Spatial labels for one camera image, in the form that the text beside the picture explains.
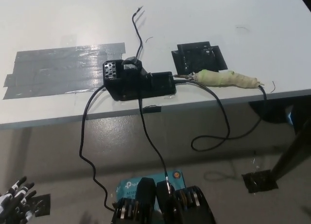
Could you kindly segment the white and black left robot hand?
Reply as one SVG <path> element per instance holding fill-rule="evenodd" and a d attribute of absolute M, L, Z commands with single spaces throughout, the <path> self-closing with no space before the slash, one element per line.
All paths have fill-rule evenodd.
<path fill-rule="evenodd" d="M 15 182 L 10 189 L 0 196 L 0 223 L 27 224 L 33 217 L 29 200 L 36 195 L 36 191 L 29 192 L 34 183 L 25 183 L 24 176 Z"/>

